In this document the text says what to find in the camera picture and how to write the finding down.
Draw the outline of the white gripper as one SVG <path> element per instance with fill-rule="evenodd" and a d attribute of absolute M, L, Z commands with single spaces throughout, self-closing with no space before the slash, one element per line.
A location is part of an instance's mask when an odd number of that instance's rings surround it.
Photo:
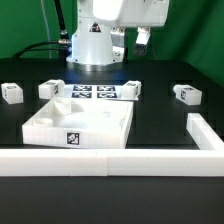
<path fill-rule="evenodd" d="M 169 0 L 93 0 L 93 15 L 98 23 L 113 27 L 111 40 L 116 61 L 125 53 L 125 29 L 139 27 L 134 54 L 144 56 L 151 36 L 150 27 L 165 24 Z"/>

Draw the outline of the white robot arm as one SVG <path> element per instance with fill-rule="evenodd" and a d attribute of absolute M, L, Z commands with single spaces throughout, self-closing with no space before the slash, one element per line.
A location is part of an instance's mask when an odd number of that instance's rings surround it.
<path fill-rule="evenodd" d="M 126 30 L 136 28 L 134 53 L 146 54 L 152 27 L 162 27 L 170 0 L 77 0 L 76 32 L 67 63 L 79 70 L 119 68 L 125 58 Z"/>

